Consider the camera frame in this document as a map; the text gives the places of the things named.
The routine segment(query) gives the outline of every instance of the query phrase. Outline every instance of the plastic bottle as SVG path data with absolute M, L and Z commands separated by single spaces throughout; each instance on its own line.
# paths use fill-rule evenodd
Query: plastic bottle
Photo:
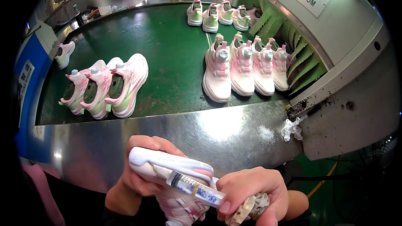
M 84 21 L 82 20 L 82 17 L 80 16 L 80 11 L 78 11 L 77 9 L 77 5 L 73 5 L 74 8 L 74 15 L 76 17 L 76 21 L 78 23 L 78 26 L 83 26 L 84 25 Z

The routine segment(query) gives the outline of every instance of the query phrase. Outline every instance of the stainless steel table edge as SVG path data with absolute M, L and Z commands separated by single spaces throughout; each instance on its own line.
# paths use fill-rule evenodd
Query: stainless steel table edge
M 79 187 L 107 192 L 123 172 L 130 136 L 170 140 L 188 157 L 210 164 L 215 177 L 245 168 L 274 168 L 303 152 L 280 130 L 288 100 L 109 121 L 34 126 L 28 150 L 43 147 L 37 162 L 49 174 Z

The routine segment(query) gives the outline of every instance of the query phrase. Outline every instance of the fingernail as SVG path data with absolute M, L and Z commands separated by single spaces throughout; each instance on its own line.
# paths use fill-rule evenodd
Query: fingernail
M 158 150 L 160 148 L 159 143 L 152 143 L 153 148 L 155 148 L 156 150 Z
M 221 207 L 219 208 L 219 211 L 222 213 L 227 213 L 230 209 L 230 202 L 226 201 L 224 202 L 224 204 L 221 205 Z
M 149 189 L 153 192 L 153 193 L 160 193 L 161 192 L 161 190 L 157 187 L 157 186 L 155 186 L 155 185 L 149 185 Z

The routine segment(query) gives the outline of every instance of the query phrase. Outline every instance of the crumpled tissue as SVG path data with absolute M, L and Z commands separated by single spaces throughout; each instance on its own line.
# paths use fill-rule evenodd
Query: crumpled tissue
M 302 140 L 301 136 L 301 128 L 298 127 L 300 123 L 300 118 L 297 117 L 295 122 L 291 122 L 289 119 L 286 119 L 285 126 L 281 129 L 281 135 L 285 142 L 290 141 L 290 134 L 294 134 L 295 139 Z

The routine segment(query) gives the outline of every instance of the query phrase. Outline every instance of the person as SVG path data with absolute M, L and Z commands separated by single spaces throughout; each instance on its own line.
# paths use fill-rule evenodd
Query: person
M 135 146 L 187 157 L 166 139 L 157 136 L 132 136 L 127 145 L 123 174 L 106 194 L 104 226 L 141 225 L 138 222 L 140 218 L 136 215 L 142 198 L 158 194 L 163 190 L 163 186 L 145 181 L 129 167 L 128 155 Z M 216 186 L 219 191 L 226 194 L 217 211 L 219 221 L 224 221 L 226 215 L 234 213 L 246 198 L 256 193 L 265 192 L 270 200 L 269 206 L 257 220 L 256 226 L 275 226 L 278 222 L 297 218 L 308 209 L 307 196 L 299 191 L 288 191 L 277 170 L 263 167 L 244 169 L 225 175 L 217 181 Z M 151 215 L 146 216 L 147 220 L 156 220 L 155 208 L 144 209 L 144 211 L 151 211 Z

